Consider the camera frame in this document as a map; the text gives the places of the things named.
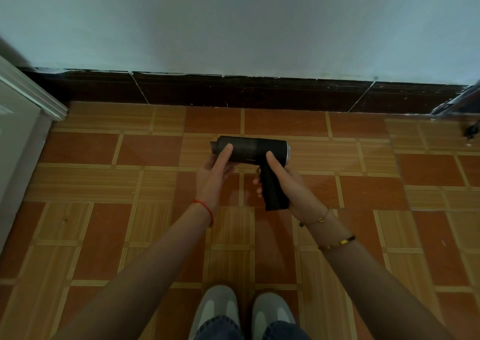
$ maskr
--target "person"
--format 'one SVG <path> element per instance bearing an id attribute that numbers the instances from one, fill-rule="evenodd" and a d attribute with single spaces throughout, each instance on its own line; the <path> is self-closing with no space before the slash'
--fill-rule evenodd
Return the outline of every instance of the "person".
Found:
<path id="1" fill-rule="evenodd" d="M 234 171 L 233 146 L 208 158 L 196 173 L 196 199 L 168 231 L 113 278 L 53 340 L 137 339 L 174 281 L 182 263 L 219 209 L 222 184 Z M 445 327 L 381 266 L 332 211 L 307 188 L 301 176 L 283 168 L 272 152 L 266 159 L 303 223 L 375 339 L 452 339 Z M 257 193 L 261 195 L 261 183 Z M 242 339 L 237 300 L 225 286 L 209 289 L 198 308 L 189 339 Z M 252 338 L 309 339 L 287 304 L 273 293 L 259 296 L 252 313 Z"/>

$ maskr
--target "person's left arm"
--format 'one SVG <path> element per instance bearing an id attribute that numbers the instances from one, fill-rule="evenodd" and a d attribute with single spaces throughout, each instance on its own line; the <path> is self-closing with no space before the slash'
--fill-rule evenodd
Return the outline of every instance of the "person's left arm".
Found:
<path id="1" fill-rule="evenodd" d="M 234 164 L 228 163 L 232 150 L 228 144 L 218 158 L 210 156 L 197 170 L 196 199 L 213 213 L 219 207 L 222 184 L 234 170 Z M 210 221 L 202 204 L 190 205 L 52 340 L 138 339 Z"/>

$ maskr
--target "shoe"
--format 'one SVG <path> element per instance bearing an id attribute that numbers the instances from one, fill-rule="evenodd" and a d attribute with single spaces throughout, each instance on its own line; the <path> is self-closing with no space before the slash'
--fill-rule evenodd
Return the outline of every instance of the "shoe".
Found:
<path id="1" fill-rule="evenodd" d="M 230 287 L 213 286 L 205 292 L 195 313 L 188 339 L 193 340 L 203 324 L 219 315 L 229 317 L 240 327 L 237 297 Z"/>
<path id="2" fill-rule="evenodd" d="M 295 324 L 295 319 L 285 300 L 275 293 L 263 293 L 257 297 L 251 312 L 251 338 L 262 340 L 268 325 L 275 321 Z"/>

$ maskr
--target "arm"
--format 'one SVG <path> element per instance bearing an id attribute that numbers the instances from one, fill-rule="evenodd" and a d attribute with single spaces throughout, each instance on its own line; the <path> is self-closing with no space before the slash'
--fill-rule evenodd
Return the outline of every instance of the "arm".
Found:
<path id="1" fill-rule="evenodd" d="M 212 212 L 219 207 L 223 181 L 234 170 L 233 164 L 227 163 L 232 149 L 227 145 L 218 159 L 211 156 L 197 171 L 196 198 Z M 200 203 L 190 205 L 52 340 L 138 339 L 210 220 Z"/>
<path id="2" fill-rule="evenodd" d="M 267 161 L 290 199 L 290 210 L 318 246 L 338 243 L 352 234 L 306 187 L 301 176 L 283 168 L 271 152 Z M 375 339 L 453 339 L 436 317 L 392 274 L 353 240 L 323 252 Z"/>

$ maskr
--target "dark brown baseboard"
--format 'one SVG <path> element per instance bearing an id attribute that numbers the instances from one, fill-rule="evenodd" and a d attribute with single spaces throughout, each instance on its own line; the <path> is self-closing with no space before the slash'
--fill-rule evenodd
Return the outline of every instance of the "dark brown baseboard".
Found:
<path id="1" fill-rule="evenodd" d="M 141 72 L 22 70 L 62 102 L 429 114 L 465 90 L 462 85 L 314 80 Z"/>

